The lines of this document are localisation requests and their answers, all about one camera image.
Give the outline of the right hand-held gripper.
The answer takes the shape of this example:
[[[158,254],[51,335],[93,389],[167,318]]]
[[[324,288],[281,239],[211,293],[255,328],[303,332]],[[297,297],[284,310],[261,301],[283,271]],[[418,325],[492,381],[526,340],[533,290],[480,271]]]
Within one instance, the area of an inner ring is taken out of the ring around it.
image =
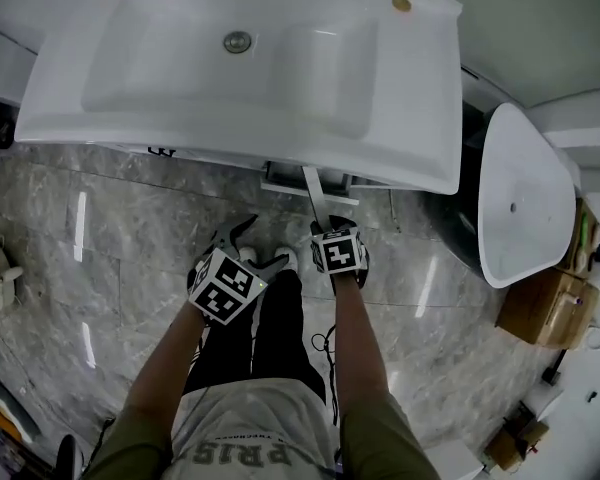
[[[363,288],[369,271],[370,256],[362,242],[357,223],[340,215],[330,215],[332,230],[324,233],[317,221],[310,224],[311,251],[314,265],[329,276],[352,274]]]

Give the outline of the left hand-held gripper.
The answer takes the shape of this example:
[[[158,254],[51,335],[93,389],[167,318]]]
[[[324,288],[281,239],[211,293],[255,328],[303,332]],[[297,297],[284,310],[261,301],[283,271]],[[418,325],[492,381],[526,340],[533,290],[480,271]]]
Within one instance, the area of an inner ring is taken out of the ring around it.
[[[238,247],[238,238],[257,218],[252,213],[229,217],[187,274],[187,301],[208,326],[226,326],[235,320],[288,264],[287,255],[259,264],[253,247]]]

